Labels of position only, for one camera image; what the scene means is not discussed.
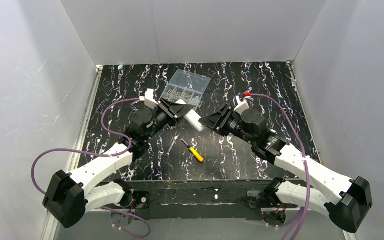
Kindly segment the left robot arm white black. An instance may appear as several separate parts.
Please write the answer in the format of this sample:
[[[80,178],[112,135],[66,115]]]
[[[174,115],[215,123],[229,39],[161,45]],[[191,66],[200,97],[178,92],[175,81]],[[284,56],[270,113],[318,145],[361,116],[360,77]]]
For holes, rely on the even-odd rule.
[[[121,139],[108,151],[96,153],[94,160],[80,168],[59,170],[52,176],[42,204],[64,228],[71,228],[91,210],[122,203],[132,193],[133,189],[119,180],[100,183],[139,159],[147,152],[149,140],[164,127],[174,127],[185,119],[199,132],[204,129],[201,116],[190,104],[148,97],[139,101],[145,108],[133,115]]]

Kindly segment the white remote control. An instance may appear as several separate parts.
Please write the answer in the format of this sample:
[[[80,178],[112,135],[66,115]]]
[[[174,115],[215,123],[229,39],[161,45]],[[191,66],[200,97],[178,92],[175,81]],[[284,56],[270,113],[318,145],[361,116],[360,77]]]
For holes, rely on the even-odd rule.
[[[198,132],[202,132],[206,129],[206,126],[199,122],[201,116],[193,109],[191,109],[183,118]]]

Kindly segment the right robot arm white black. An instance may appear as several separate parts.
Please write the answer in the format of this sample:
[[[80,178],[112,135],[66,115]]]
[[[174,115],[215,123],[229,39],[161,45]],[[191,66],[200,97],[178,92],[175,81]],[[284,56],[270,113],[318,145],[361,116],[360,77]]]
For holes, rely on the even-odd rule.
[[[261,196],[271,205],[292,204],[327,216],[337,227],[356,233],[373,206],[370,183],[341,175],[317,161],[303,157],[294,145],[269,129],[257,109],[221,110],[202,117],[199,122],[221,136],[233,135],[251,145],[262,160],[287,170],[310,185],[310,189],[291,181],[275,178]]]

